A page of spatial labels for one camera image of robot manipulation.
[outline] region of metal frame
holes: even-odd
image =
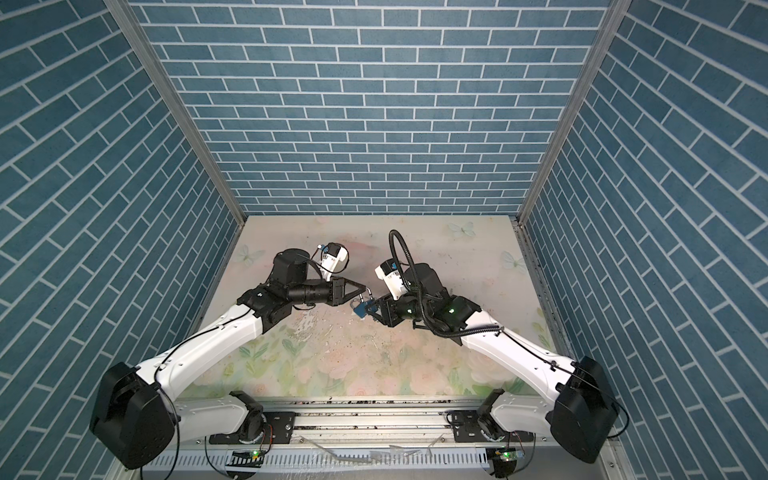
[[[237,224],[242,227],[245,225],[246,214],[224,179],[221,170],[214,160],[214,156],[208,149],[202,134],[197,129],[197,125],[192,120],[187,108],[184,107],[184,102],[181,100],[179,92],[170,81],[170,77],[168,77],[160,57],[157,56],[157,52],[152,47],[146,32],[139,25],[138,18],[136,18],[133,9],[127,0],[104,0],[104,3],[120,27],[123,35],[125,35],[126,40],[128,40],[128,44],[131,45],[134,53],[144,66],[144,70],[149,75],[155,88],[163,98],[165,106],[168,107],[170,114],[174,116],[176,123],[179,124],[184,137],[189,141],[192,150],[197,155],[197,159],[205,168],[211,181],[213,181],[224,203],[227,204]]]
[[[541,311],[544,312],[544,318],[547,321],[554,345],[560,354],[576,358],[573,343],[571,343],[565,332],[562,316],[557,305],[554,303],[554,298],[544,276],[544,271],[541,268],[541,263],[538,261],[536,251],[533,248],[528,229],[515,220],[511,220],[511,222],[512,228],[515,229],[517,234],[520,250],[525,260],[525,267],[531,275],[531,281],[541,304]],[[599,459],[608,480],[634,480],[634,472],[627,458],[627,453],[621,444],[621,440],[607,440],[600,452]]]
[[[533,249],[531,237],[528,235],[528,231],[514,220],[512,220],[512,228],[517,234],[520,250],[523,253],[523,260],[525,260],[525,267],[531,276],[531,282],[533,282],[534,290],[536,290],[541,311],[544,312],[544,318],[547,320],[547,326],[549,327],[549,333],[552,335],[554,345],[561,355],[575,358],[576,353],[573,344],[565,332],[562,317],[554,303],[544,271],[541,269],[541,264]]]
[[[600,23],[598,29],[598,36],[594,40],[592,48],[589,50],[584,65],[581,67],[581,73],[576,80],[571,96],[568,98],[568,103],[563,109],[562,116],[558,122],[558,127],[554,130],[552,137],[547,146],[547,150],[544,152],[544,156],[541,159],[541,164],[536,170],[531,187],[528,189],[528,195],[525,196],[523,204],[518,214],[518,222],[521,225],[525,225],[528,218],[531,216],[533,207],[536,204],[538,196],[541,194],[541,189],[544,188],[544,184],[549,177],[549,172],[552,171],[555,161],[558,159],[565,138],[573,127],[576,115],[581,109],[581,105],[584,103],[584,99],[589,93],[589,87],[592,86],[594,78],[598,76],[598,69],[602,65],[605,59],[605,54],[608,52],[608,47],[611,46],[611,42],[614,40],[616,31],[624,19],[624,14],[627,13],[629,4],[632,0],[613,0],[611,6],[603,16],[603,20]]]

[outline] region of flower pattern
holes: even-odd
[[[253,288],[254,279],[266,278],[271,268],[266,259],[286,245],[296,246],[295,239],[308,237],[308,225],[310,230],[318,230],[322,241],[339,241],[349,248],[352,263],[345,276],[371,286],[374,295],[384,294],[386,287],[373,270],[389,255],[386,231],[380,230],[382,225],[391,224],[406,238],[413,256],[439,272],[449,291],[467,296],[499,322],[545,348],[553,348],[505,217],[458,217],[455,221],[464,227],[449,228],[451,234],[445,236],[435,235],[445,229],[445,221],[439,217],[392,219],[323,217],[321,222],[310,218],[302,223],[296,218],[290,219],[293,222],[279,217],[250,218],[205,320],[216,318],[234,303],[244,285]],[[467,237],[472,237],[472,242],[467,242]],[[258,245],[256,255],[255,249],[246,245]],[[429,331],[413,329],[410,322],[388,328],[370,316],[360,319],[348,306],[318,305],[310,311],[294,312],[227,355],[182,396],[211,398],[238,389],[262,398],[485,396],[498,387],[518,395],[535,395],[496,362]]]

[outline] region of black cable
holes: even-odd
[[[226,321],[226,322],[224,322],[224,323],[219,323],[219,324],[217,324],[217,325],[216,325],[215,327],[213,327],[213,328],[210,328],[210,329],[208,329],[208,330],[204,330],[203,332],[197,332],[197,333],[195,333],[194,335],[192,335],[191,337],[189,337],[189,338],[187,338],[187,339],[184,339],[184,340],[182,340],[182,341],[181,341],[181,342],[180,342],[178,345],[176,345],[176,346],[174,347],[174,349],[172,349],[172,350],[171,350],[171,351],[170,351],[170,352],[169,352],[169,353],[168,353],[168,354],[165,356],[165,358],[163,359],[163,361],[162,361],[162,362],[160,362],[160,365],[158,365],[158,366],[157,366],[157,368],[154,370],[154,375],[153,375],[153,377],[152,377],[152,378],[153,378],[153,380],[154,380],[154,382],[155,382],[155,383],[157,383],[158,385],[160,385],[160,383],[157,381],[157,374],[158,374],[158,373],[160,372],[160,370],[161,370],[161,368],[160,368],[160,367],[161,367],[162,365],[164,365],[164,364],[166,363],[166,361],[168,361],[168,359],[170,358],[170,356],[171,356],[171,355],[173,355],[173,354],[174,354],[174,353],[175,353],[177,350],[179,350],[179,348],[180,348],[180,347],[181,347],[183,344],[185,344],[185,343],[189,342],[189,341],[190,341],[190,340],[192,340],[192,339],[196,339],[198,336],[201,336],[201,335],[205,335],[206,333],[209,333],[209,332],[213,332],[214,330],[218,330],[218,329],[219,329],[219,327],[225,326],[225,325],[227,325],[228,323],[232,323],[232,322],[234,322],[235,320],[239,320],[239,319],[243,318],[245,315],[248,315],[248,314],[249,314],[249,313],[251,313],[251,312],[252,312],[252,310],[251,310],[251,309],[248,309],[248,311],[247,311],[247,312],[245,312],[243,315],[240,315],[240,316],[236,316],[235,318],[233,318],[233,319],[229,319],[229,320],[227,320],[227,321]]]
[[[400,243],[400,248],[402,248],[402,252],[406,255],[408,264],[411,265],[410,271],[413,273],[413,286],[408,280],[406,280],[405,274],[402,271],[400,259],[397,257],[397,251],[395,250],[395,238],[397,239],[398,243]],[[489,324],[486,326],[475,326],[469,329],[459,330],[458,332],[443,332],[438,330],[434,324],[435,320],[427,315],[427,312],[424,308],[424,293],[422,292],[422,284],[419,282],[419,274],[416,272],[416,264],[413,261],[413,257],[411,257],[411,252],[408,250],[408,245],[406,245],[405,239],[402,238],[402,235],[397,230],[389,231],[389,251],[392,254],[392,259],[395,261],[395,268],[397,269],[397,273],[400,274],[406,289],[408,289],[409,292],[416,294],[416,298],[419,301],[419,312],[422,314],[424,324],[427,325],[433,334],[439,336],[440,338],[452,339],[462,336],[475,335],[476,333],[498,334],[504,329],[504,327],[501,325]]]
[[[323,265],[321,265],[319,262],[317,262],[317,260],[313,260],[313,258],[315,257],[315,253],[313,253],[311,257],[305,257],[303,255],[298,255],[298,257],[306,258],[308,261],[310,261],[313,264],[317,265],[319,268],[322,268],[323,270],[325,270],[326,272],[330,273],[331,275],[337,275],[337,274],[343,272],[344,270],[346,270],[346,268],[349,266],[349,259],[350,259],[349,250],[347,250],[347,252],[346,252],[346,263],[344,263],[344,268],[342,268],[338,272],[332,272],[331,270],[328,270]]]
[[[212,461],[210,460],[210,458],[208,457],[208,437],[207,436],[203,438],[203,449],[205,450],[205,460],[206,460],[206,462],[208,462],[208,465],[210,465],[210,467],[213,470],[215,470],[216,473],[218,473],[219,475],[223,475],[223,476],[229,478],[230,480],[232,480],[232,477],[230,477],[228,474],[226,474],[226,473],[222,472],[221,470],[219,470],[218,468],[216,468],[214,466],[214,464],[212,463]]]
[[[176,469],[176,462],[179,460],[179,448],[181,446],[181,434],[179,433],[179,415],[176,413],[176,406],[174,403],[170,400],[170,397],[168,394],[163,390],[162,388],[158,387],[158,390],[160,390],[160,393],[163,394],[165,399],[170,403],[170,407],[174,410],[174,420],[176,423],[176,455],[174,455],[174,464],[170,466],[170,471],[168,472],[168,475],[165,475],[165,478],[163,480],[168,480],[171,475],[173,475],[174,470]],[[141,480],[144,480],[144,466],[139,467],[139,478]]]
[[[528,468],[528,466],[531,464],[531,462],[533,462],[533,455],[535,453],[536,453],[536,434],[533,434],[533,448],[531,449],[531,456],[528,457],[528,461],[525,463],[525,465],[523,465],[523,468],[520,468],[519,470],[515,471],[513,474],[520,473],[523,470],[525,470],[526,468]]]
[[[505,335],[507,336],[507,338],[509,338],[511,341],[513,341],[513,342],[517,343],[517,344],[518,344],[518,345],[519,345],[519,346],[520,346],[520,347],[521,347],[523,350],[525,350],[526,352],[530,353],[531,355],[533,355],[533,356],[534,356],[534,357],[536,357],[537,359],[541,360],[542,362],[546,363],[546,364],[547,364],[547,365],[549,365],[551,368],[553,368],[553,369],[558,369],[558,370],[561,370],[562,372],[565,372],[565,373],[567,373],[568,375],[573,375],[573,374],[574,374],[574,372],[569,372],[569,371],[567,371],[566,369],[564,369],[563,367],[559,366],[559,365],[558,365],[558,364],[557,364],[557,363],[556,363],[554,360],[552,360],[552,361],[550,362],[550,361],[548,361],[548,360],[544,359],[543,357],[539,356],[537,353],[533,352],[533,351],[532,351],[532,350],[530,350],[530,349],[529,349],[527,346],[525,346],[525,345],[524,345],[522,342],[520,342],[520,341],[519,341],[519,340],[517,340],[515,337],[513,337],[512,335],[510,335],[509,333],[507,333],[507,332],[506,332],[506,330],[504,331],[504,334],[505,334]],[[587,370],[584,370],[584,369],[582,369],[580,366],[578,366],[578,365],[573,365],[573,367],[574,367],[574,370],[581,370],[582,372],[584,372],[584,373],[586,373],[586,374],[588,374],[588,375],[589,375],[589,372],[588,372]],[[596,385],[593,385],[591,382],[588,382],[588,381],[587,381],[587,380],[585,380],[585,379],[579,378],[579,381],[581,381],[581,382],[583,382],[583,383],[586,383],[587,385],[589,385],[589,386],[590,386],[590,387],[592,387],[593,389],[595,389],[595,390],[597,390],[598,392],[600,392],[602,395],[605,395],[605,396],[607,396],[607,397],[608,397],[608,398],[609,398],[609,399],[610,399],[610,400],[611,400],[611,401],[612,401],[614,404],[616,404],[616,405],[619,407],[619,409],[621,409],[622,411],[624,411],[624,414],[627,416],[627,422],[626,422],[626,423],[624,423],[624,427],[623,427],[623,428],[622,428],[622,429],[619,431],[619,433],[617,433],[617,434],[615,434],[615,435],[609,435],[608,437],[606,437],[606,439],[615,439],[615,438],[617,438],[619,435],[621,435],[622,433],[626,432],[626,431],[627,431],[627,427],[629,426],[629,412],[627,411],[627,409],[626,409],[626,408],[625,408],[623,405],[621,405],[621,404],[619,403],[619,401],[618,401],[618,400],[616,400],[616,399],[615,399],[613,396],[610,396],[610,395],[608,395],[606,392],[604,392],[604,391],[603,391],[603,389],[600,389],[600,388],[598,388]]]
[[[181,347],[183,344],[185,344],[185,343],[189,342],[189,341],[190,341],[190,340],[192,340],[192,339],[196,339],[198,336],[204,335],[204,334],[206,334],[206,333],[209,333],[209,332],[213,332],[214,330],[218,330],[220,326],[224,326],[224,325],[227,325],[228,323],[234,322],[235,320],[239,320],[239,319],[243,318],[245,315],[248,315],[249,313],[251,313],[251,311],[252,311],[251,309],[248,309],[248,311],[247,311],[247,312],[245,312],[243,315],[240,315],[240,316],[238,316],[238,317],[235,317],[235,318],[233,318],[233,319],[229,319],[229,320],[227,320],[226,322],[224,322],[224,323],[220,323],[220,324],[216,325],[215,327],[213,327],[213,328],[211,328],[211,329],[208,329],[208,330],[204,330],[203,332],[198,332],[198,333],[195,333],[195,334],[194,334],[194,335],[192,335],[191,337],[189,337],[189,338],[187,338],[187,339],[184,339],[184,340],[182,340],[182,341],[181,341],[181,342],[180,342],[178,345],[176,345],[176,346],[175,346],[175,347],[174,347],[174,348],[173,348],[173,349],[172,349],[172,350],[171,350],[171,351],[170,351],[170,352],[169,352],[169,353],[168,353],[168,354],[165,356],[165,358],[163,358],[163,361],[162,361],[162,362],[160,362],[160,365],[158,365],[158,366],[157,366],[157,368],[154,370],[154,374],[152,375],[152,378],[153,378],[153,380],[154,380],[154,383],[155,383],[155,385],[157,385],[157,390],[158,390],[158,391],[159,391],[159,392],[160,392],[160,393],[161,393],[161,394],[162,394],[162,395],[165,397],[165,399],[166,399],[166,400],[168,401],[168,403],[170,404],[170,407],[171,407],[171,408],[174,410],[174,417],[173,417],[173,421],[174,421],[174,423],[176,424],[176,455],[174,456],[174,464],[173,464],[173,465],[170,467],[170,472],[168,472],[168,475],[166,475],[166,477],[164,478],[164,480],[168,480],[168,478],[169,478],[169,477],[170,477],[170,476],[171,476],[171,475],[174,473],[174,469],[176,468],[176,463],[177,463],[177,462],[178,462],[178,460],[179,460],[179,448],[180,448],[180,444],[181,444],[181,442],[180,442],[180,439],[179,439],[179,438],[180,438],[180,433],[179,433],[179,415],[176,413],[176,406],[175,406],[175,405],[174,405],[174,403],[173,403],[173,402],[170,400],[170,396],[168,396],[168,394],[165,392],[165,390],[163,390],[163,387],[161,387],[161,386],[160,386],[160,382],[158,382],[158,381],[157,381],[157,374],[158,374],[158,373],[160,372],[160,370],[161,370],[161,369],[160,369],[160,367],[161,367],[163,364],[165,364],[165,363],[166,363],[166,361],[167,361],[167,360],[170,358],[170,356],[171,356],[171,355],[173,355],[173,354],[174,354],[174,353],[175,353],[177,350],[179,350],[179,347]],[[144,480],[144,468],[143,468],[143,467],[139,468],[139,478],[141,478],[141,480]]]

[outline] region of black motor housing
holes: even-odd
[[[161,394],[123,362],[101,377],[89,428],[131,470],[157,457],[176,431]]]
[[[585,356],[546,416],[552,436],[571,455],[594,463],[619,411],[603,367]]]

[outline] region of metal corner post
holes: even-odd
[[[558,159],[563,144],[565,144],[565,138],[568,136],[576,120],[576,115],[581,109],[587,93],[589,93],[589,87],[592,86],[592,82],[598,76],[598,69],[605,59],[608,47],[611,46],[611,42],[614,40],[616,31],[624,19],[624,14],[627,13],[630,3],[632,3],[632,0],[613,0],[611,6],[605,12],[603,21],[600,23],[598,36],[595,38],[586,60],[584,60],[584,66],[581,68],[581,73],[578,80],[576,80],[576,85],[568,99],[568,103],[563,109],[558,127],[552,134],[547,150],[541,159],[541,164],[536,170],[536,175],[534,175],[531,187],[528,189],[528,195],[523,200],[520,213],[518,214],[518,223],[521,226],[525,225],[531,216],[536,200],[538,200],[538,196],[544,188],[549,173]]]
[[[192,117],[189,115],[187,108],[184,107],[184,102],[181,100],[176,87],[170,81],[168,73],[165,71],[160,58],[157,56],[157,52],[152,47],[144,29],[139,25],[138,18],[134,14],[133,9],[128,4],[127,0],[104,0],[109,12],[112,14],[115,22],[117,22],[120,30],[125,38],[128,40],[128,44],[133,48],[134,53],[138,57],[141,64],[144,66],[144,70],[147,71],[149,78],[152,80],[155,88],[160,92],[160,96],[163,98],[166,107],[170,111],[170,114],[174,116],[176,123],[179,124],[179,128],[184,133],[184,137],[189,141],[190,146],[197,155],[197,159],[205,168],[211,181],[213,181],[216,190],[227,204],[230,212],[235,217],[239,226],[245,225],[246,215],[243,212],[243,208],[235,198],[232,190],[224,176],[216,165],[214,156],[211,154],[208,146],[197,129]]]

